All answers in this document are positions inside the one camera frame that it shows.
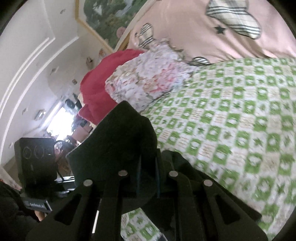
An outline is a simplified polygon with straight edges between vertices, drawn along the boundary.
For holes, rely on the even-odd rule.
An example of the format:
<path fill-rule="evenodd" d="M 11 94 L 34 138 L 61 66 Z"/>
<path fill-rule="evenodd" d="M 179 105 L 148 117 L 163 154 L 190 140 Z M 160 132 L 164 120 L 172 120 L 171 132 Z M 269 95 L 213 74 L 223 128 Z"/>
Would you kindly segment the left hand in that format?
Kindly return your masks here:
<path fill-rule="evenodd" d="M 35 214 L 39 221 L 43 221 L 47 216 L 45 213 L 35 210 Z"/>

